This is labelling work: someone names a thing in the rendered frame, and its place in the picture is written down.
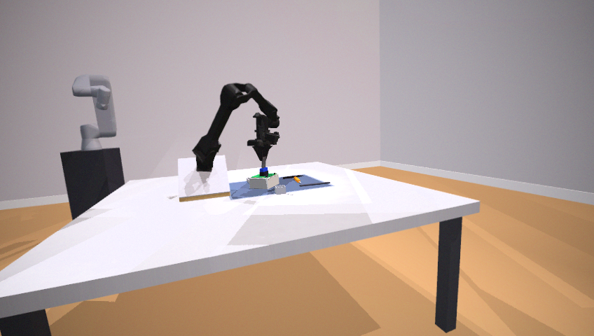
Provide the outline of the blue plug with grey cables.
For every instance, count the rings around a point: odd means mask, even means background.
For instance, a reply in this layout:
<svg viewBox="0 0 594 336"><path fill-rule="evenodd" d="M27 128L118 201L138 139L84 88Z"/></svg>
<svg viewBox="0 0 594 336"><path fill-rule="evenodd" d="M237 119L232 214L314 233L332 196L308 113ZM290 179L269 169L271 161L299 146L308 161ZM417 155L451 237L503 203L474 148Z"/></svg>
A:
<svg viewBox="0 0 594 336"><path fill-rule="evenodd" d="M259 169L260 172L266 172L268 170L267 167L265 167L266 164L266 157L263 157L262 163L261 163L261 168Z"/></svg>

